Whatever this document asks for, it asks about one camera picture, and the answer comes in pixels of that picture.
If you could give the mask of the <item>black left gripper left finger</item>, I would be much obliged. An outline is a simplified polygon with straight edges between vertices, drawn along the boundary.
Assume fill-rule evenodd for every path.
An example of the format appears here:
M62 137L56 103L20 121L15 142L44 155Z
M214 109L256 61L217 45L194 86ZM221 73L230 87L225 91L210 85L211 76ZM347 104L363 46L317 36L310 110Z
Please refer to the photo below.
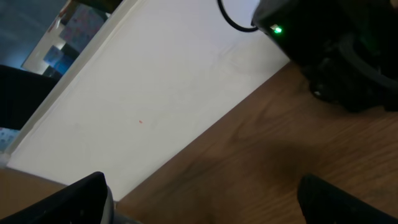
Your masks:
M108 186L94 172L51 196L1 219L1 224L101 223L108 218Z

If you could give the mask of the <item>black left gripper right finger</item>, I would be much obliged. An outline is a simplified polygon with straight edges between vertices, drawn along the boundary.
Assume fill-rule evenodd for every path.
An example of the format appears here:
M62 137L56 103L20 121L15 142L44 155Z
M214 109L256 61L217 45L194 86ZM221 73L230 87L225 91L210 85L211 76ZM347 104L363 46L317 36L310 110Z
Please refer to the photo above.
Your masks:
M397 218L312 174L300 179L297 200L307 224L397 224Z

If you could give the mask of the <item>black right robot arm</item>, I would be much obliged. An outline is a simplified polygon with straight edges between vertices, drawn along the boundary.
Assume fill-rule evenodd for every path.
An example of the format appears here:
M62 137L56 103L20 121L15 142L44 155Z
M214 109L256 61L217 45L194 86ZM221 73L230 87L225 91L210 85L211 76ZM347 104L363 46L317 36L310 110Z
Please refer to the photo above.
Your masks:
M308 80L350 112L397 110L397 11L390 1L261 1L252 23Z

